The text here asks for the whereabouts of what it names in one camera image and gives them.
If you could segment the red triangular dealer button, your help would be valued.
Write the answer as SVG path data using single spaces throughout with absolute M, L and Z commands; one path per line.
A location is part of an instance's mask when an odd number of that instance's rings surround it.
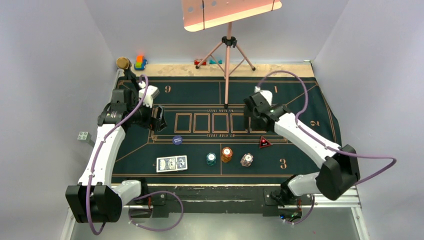
M 260 137 L 260 140 L 259 140 L 259 148 L 260 149 L 265 148 L 265 147 L 270 147 L 272 145 L 273 144 L 269 140 L 267 140 L 264 136 Z

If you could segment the blue small blind button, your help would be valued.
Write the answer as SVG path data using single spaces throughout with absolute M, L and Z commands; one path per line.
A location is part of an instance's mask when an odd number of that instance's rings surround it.
M 173 143 L 174 145 L 180 145 L 180 144 L 182 144 L 182 143 L 183 143 L 183 138 L 182 138 L 182 136 L 180 136 L 180 135 L 175 135 L 175 136 L 172 138 L 172 143 Z

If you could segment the orange poker chip stack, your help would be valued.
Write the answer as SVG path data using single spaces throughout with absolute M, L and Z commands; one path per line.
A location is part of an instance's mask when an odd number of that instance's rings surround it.
M 221 151 L 221 161 L 228 163 L 233 157 L 233 151 L 230 147 L 224 147 Z

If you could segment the green poker chip stack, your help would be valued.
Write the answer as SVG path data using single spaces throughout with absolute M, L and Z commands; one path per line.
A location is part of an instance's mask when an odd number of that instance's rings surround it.
M 206 155 L 206 164 L 208 166 L 213 166 L 216 164 L 216 162 L 217 162 L 217 156 L 215 153 L 210 152 Z

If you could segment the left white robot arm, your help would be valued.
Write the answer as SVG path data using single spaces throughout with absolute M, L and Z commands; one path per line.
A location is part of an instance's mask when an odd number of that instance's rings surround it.
M 159 132 L 167 126 L 164 110 L 153 115 L 153 101 L 160 93 L 156 86 L 114 89 L 111 101 L 97 118 L 97 136 L 86 169 L 76 185 L 69 185 L 65 198 L 78 223 L 115 223 L 123 206 L 149 199 L 141 180 L 125 180 L 112 188 L 112 173 L 119 148 L 131 126 Z

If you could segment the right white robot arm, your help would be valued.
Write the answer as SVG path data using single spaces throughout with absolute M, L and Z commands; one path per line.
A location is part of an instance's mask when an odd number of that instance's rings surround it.
M 244 99 L 245 127 L 286 138 L 319 169 L 291 176 L 280 185 L 280 194 L 274 199 L 282 205 L 292 204 L 307 194 L 322 194 L 329 200 L 337 200 L 361 179 L 356 150 L 322 137 L 282 104 L 271 105 L 271 100 L 269 91 L 255 92 Z

